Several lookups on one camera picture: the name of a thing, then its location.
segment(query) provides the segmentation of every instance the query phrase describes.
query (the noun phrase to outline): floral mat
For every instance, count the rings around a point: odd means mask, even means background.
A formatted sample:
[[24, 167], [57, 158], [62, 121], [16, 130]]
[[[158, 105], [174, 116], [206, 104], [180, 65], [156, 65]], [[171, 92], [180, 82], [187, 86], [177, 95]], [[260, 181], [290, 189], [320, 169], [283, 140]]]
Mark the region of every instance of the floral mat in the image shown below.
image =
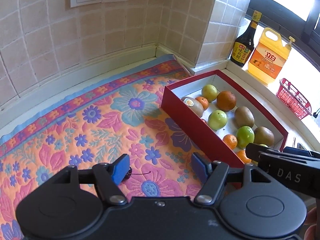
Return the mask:
[[[23, 237], [18, 203], [67, 165], [89, 169], [130, 155], [133, 173], [119, 185], [132, 196], [194, 197], [190, 167], [199, 151], [160, 109], [164, 86], [187, 78], [173, 55], [103, 80], [38, 113], [0, 140], [0, 240]], [[93, 185], [81, 185], [93, 194]]]

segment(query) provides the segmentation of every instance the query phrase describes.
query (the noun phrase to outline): open gift box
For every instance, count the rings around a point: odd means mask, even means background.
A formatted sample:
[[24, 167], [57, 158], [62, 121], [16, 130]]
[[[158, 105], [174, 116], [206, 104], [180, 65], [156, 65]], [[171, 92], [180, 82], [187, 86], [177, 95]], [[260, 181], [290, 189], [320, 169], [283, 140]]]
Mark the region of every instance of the open gift box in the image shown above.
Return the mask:
[[[202, 87], [207, 84], [214, 85], [219, 92], [233, 92], [237, 100], [236, 107], [226, 112], [227, 125], [218, 131], [213, 131], [180, 100], [185, 96], [192, 98], [201, 96]], [[232, 151], [222, 141], [222, 138], [227, 134], [236, 135], [238, 127], [234, 121], [234, 112], [240, 106], [246, 106], [251, 110], [255, 120], [252, 129], [254, 130], [258, 126], [267, 127], [275, 136], [275, 145], [270, 147], [282, 151], [288, 137], [287, 130], [252, 95], [220, 70], [213, 70], [166, 86], [161, 104], [162, 109], [210, 160], [219, 160], [235, 168], [242, 168], [244, 165], [235, 154], [240, 149], [236, 148]], [[216, 100], [209, 104], [209, 108], [204, 111], [202, 118], [208, 121], [209, 115], [215, 110], [218, 110]]]

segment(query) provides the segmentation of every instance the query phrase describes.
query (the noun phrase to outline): finger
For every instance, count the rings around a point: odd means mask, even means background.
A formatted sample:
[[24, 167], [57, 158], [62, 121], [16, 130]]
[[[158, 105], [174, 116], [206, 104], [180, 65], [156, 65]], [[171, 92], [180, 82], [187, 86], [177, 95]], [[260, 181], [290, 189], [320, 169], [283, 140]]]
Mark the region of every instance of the finger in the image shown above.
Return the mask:
[[315, 240], [316, 225], [310, 226], [304, 234], [304, 240]]
[[312, 225], [317, 223], [317, 208], [311, 209], [306, 217], [306, 220], [304, 222], [305, 225]]

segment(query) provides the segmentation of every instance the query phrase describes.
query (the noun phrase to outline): red plastic basket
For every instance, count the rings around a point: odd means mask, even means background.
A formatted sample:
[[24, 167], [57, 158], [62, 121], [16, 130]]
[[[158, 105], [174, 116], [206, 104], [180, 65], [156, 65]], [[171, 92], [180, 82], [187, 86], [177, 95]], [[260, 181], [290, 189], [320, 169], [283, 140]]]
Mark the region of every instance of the red plastic basket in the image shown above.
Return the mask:
[[276, 95], [300, 120], [307, 115], [312, 115], [309, 101], [285, 78], [280, 81], [280, 88]]

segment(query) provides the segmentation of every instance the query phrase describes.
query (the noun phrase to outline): screw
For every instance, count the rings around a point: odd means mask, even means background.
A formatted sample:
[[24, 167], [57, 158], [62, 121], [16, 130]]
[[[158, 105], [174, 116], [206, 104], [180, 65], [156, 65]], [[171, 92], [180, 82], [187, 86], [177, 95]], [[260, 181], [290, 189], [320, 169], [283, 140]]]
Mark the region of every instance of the screw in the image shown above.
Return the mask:
[[197, 197], [197, 202], [200, 204], [209, 204], [212, 202], [212, 197], [208, 196], [208, 195], [200, 195]]
[[160, 201], [160, 202], [155, 202], [155, 204], [158, 206], [158, 207], [164, 207], [165, 206], [165, 203], [163, 201]]
[[121, 195], [113, 195], [110, 197], [109, 200], [112, 204], [116, 204], [116, 205], [122, 204], [126, 201], [125, 197]]

